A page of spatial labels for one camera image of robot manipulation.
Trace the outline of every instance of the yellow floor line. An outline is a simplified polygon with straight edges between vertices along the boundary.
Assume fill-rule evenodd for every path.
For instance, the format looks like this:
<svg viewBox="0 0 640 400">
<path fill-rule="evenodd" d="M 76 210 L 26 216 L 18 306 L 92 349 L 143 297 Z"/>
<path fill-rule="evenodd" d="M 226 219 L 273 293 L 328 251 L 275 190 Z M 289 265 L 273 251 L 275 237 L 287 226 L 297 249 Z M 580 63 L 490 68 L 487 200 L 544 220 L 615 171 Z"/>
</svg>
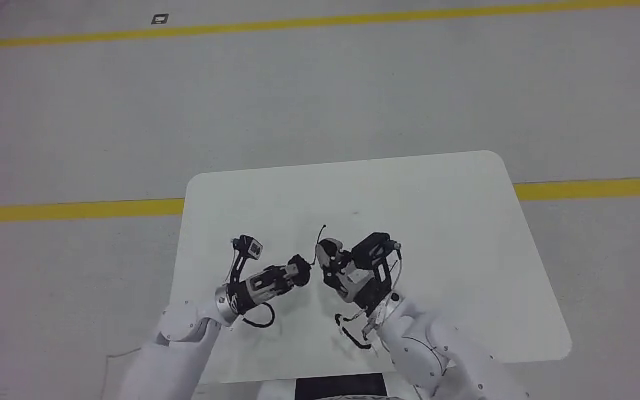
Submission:
<svg viewBox="0 0 640 400">
<path fill-rule="evenodd" d="M 520 201 L 640 196 L 640 178 L 516 183 Z M 0 206 L 0 222 L 181 215 L 184 199 Z"/>
<path fill-rule="evenodd" d="M 384 14 L 296 18 L 279 21 L 258 21 L 226 25 L 182 26 L 174 28 L 140 29 L 119 32 L 97 32 L 61 36 L 9 38 L 0 39 L 0 47 L 44 46 L 65 43 L 158 39 L 175 36 L 214 35 L 276 29 L 317 28 L 337 25 L 364 25 L 390 22 L 426 21 L 436 19 L 549 13 L 559 11 L 580 11 L 613 7 L 637 6 L 640 6 L 640 0 L 572 0 L 549 3 L 497 5 L 475 8 L 404 11 Z"/>
</svg>

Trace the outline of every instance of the gray floor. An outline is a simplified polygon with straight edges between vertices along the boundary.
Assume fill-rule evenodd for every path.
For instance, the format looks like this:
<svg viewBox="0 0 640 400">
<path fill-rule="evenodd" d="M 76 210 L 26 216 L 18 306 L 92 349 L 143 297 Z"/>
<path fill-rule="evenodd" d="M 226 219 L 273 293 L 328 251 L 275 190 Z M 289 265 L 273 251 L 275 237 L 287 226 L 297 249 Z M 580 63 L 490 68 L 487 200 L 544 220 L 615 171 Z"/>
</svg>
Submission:
<svg viewBox="0 0 640 400">
<path fill-rule="evenodd" d="M 0 4 L 3 37 L 146 28 L 164 10 L 191 25 L 453 6 Z M 205 171 L 479 149 L 514 182 L 639 176 L 639 13 L 0 48 L 0 204 L 181 197 Z M 536 398 L 634 397 L 640 200 L 523 209 L 573 350 L 514 371 Z M 106 356 L 137 347 L 168 301 L 179 225 L 0 224 L 0 398 L 98 399 Z M 109 361 L 104 398 L 127 362 Z"/>
</svg>

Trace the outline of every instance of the cable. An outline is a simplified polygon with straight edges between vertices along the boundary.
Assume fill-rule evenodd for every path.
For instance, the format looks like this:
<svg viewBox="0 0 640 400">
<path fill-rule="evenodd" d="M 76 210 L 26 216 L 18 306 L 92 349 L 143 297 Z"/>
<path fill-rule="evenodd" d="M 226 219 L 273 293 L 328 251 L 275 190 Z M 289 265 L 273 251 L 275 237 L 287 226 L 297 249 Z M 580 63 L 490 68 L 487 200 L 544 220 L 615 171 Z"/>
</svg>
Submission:
<svg viewBox="0 0 640 400">
<path fill-rule="evenodd" d="M 327 225 L 323 224 L 322 228 L 320 228 L 320 232 L 318 232 L 318 237 L 316 238 L 316 246 L 318 245 L 318 243 L 320 243 L 320 235 L 322 235 L 322 231 L 326 227 L 327 227 Z M 314 249 L 313 249 L 313 262 L 311 264 L 309 264 L 309 265 L 314 266 L 316 264 L 316 258 L 317 257 L 318 257 L 318 255 L 316 254 L 316 249 L 315 249 L 315 246 L 314 246 Z"/>
<path fill-rule="evenodd" d="M 233 249 L 233 257 L 231 257 L 231 266 L 229 267 L 229 272 L 227 272 L 227 277 L 224 278 L 224 282 L 226 282 L 229 279 L 229 276 L 231 276 L 231 271 L 233 271 L 233 264 L 236 261 L 236 249 Z"/>
<path fill-rule="evenodd" d="M 268 328 L 271 325 L 273 325 L 273 321 L 276 320 L 276 312 L 273 309 L 273 307 L 271 307 L 271 304 L 269 303 L 262 303 L 261 306 L 267 306 L 267 308 L 269 309 L 269 311 L 271 311 L 271 320 L 269 322 L 267 322 L 266 324 L 261 324 L 258 322 L 253 322 L 251 320 L 248 320 L 246 317 L 242 318 L 242 322 L 249 324 L 251 326 L 253 326 L 254 328 Z"/>
</svg>

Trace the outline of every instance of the white tabletop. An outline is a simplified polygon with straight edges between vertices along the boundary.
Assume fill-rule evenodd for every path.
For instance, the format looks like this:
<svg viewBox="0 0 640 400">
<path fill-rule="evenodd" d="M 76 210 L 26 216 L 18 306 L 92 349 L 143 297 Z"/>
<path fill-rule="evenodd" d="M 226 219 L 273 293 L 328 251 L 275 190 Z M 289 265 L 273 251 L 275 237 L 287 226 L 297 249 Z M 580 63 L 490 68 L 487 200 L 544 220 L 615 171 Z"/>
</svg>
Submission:
<svg viewBox="0 0 640 400">
<path fill-rule="evenodd" d="M 323 236 L 347 249 L 371 232 L 390 233 L 403 248 L 399 290 L 502 361 L 556 360 L 571 349 L 505 166 L 487 151 L 197 175 L 187 187 L 171 301 L 213 295 L 231 264 L 231 238 L 248 234 L 264 245 L 246 277 L 296 253 L 310 261 L 323 224 Z M 393 371 L 384 350 L 358 350 L 339 334 L 334 314 L 357 308 L 324 286 L 319 268 L 271 304 L 272 327 L 238 321 L 221 333 L 201 383 Z M 268 318 L 260 309 L 250 315 Z"/>
</svg>

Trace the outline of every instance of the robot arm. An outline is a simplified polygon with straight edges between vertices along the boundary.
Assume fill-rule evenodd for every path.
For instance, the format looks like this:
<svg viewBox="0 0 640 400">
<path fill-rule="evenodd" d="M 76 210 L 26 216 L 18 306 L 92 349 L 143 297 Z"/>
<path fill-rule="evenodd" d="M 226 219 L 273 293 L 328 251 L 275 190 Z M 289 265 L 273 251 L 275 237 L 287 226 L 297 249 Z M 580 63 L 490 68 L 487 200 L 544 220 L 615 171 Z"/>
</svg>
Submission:
<svg viewBox="0 0 640 400">
<path fill-rule="evenodd" d="M 299 255 L 287 265 L 272 265 L 240 281 L 244 263 L 248 258 L 257 260 L 262 246 L 244 235 L 233 244 L 239 253 L 230 282 L 218 287 L 207 302 L 187 300 L 170 304 L 162 312 L 122 382 L 121 400 L 190 399 L 223 326 L 230 327 L 247 311 L 309 282 L 311 266 Z M 245 321 L 256 327 L 270 325 Z"/>
<path fill-rule="evenodd" d="M 363 338 L 375 330 L 389 350 L 396 370 L 410 384 L 433 399 L 519 400 L 529 394 L 505 367 L 482 346 L 435 314 L 423 313 L 405 299 L 391 283 L 386 257 L 396 252 L 402 262 L 400 244 L 386 233 L 373 233 L 350 252 L 342 243 L 323 239 L 316 255 L 325 283 L 346 302 L 356 303 L 368 317 Z M 349 321 L 336 315 L 336 322 Z M 360 348 L 343 327 L 342 331 Z M 448 373 L 453 361 L 456 372 Z"/>
<path fill-rule="evenodd" d="M 441 316 L 422 313 L 397 292 L 369 317 L 396 370 L 432 399 L 526 400 L 529 394 L 482 346 Z M 375 320 L 384 317 L 381 325 Z M 450 361 L 457 373 L 447 373 Z"/>
</svg>

